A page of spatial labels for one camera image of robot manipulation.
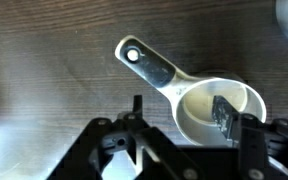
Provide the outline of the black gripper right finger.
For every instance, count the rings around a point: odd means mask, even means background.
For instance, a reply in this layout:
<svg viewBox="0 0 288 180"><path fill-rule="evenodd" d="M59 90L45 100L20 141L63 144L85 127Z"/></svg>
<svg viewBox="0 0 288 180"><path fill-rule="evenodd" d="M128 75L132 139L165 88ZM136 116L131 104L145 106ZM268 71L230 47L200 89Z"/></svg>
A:
<svg viewBox="0 0 288 180"><path fill-rule="evenodd" d="M239 152L244 180L288 179L288 119L262 123L255 115L238 112L223 96L212 102L212 119Z"/></svg>

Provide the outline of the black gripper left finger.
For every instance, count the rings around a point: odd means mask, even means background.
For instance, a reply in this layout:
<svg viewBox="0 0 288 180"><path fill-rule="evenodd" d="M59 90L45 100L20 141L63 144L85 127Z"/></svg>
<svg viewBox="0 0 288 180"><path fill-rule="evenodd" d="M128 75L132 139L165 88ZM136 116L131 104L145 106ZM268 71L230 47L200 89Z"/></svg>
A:
<svg viewBox="0 0 288 180"><path fill-rule="evenodd" d="M203 170L158 128L143 119L143 101L112 121L91 120L46 180L104 180L114 154L127 153L135 165L135 180L204 180Z"/></svg>

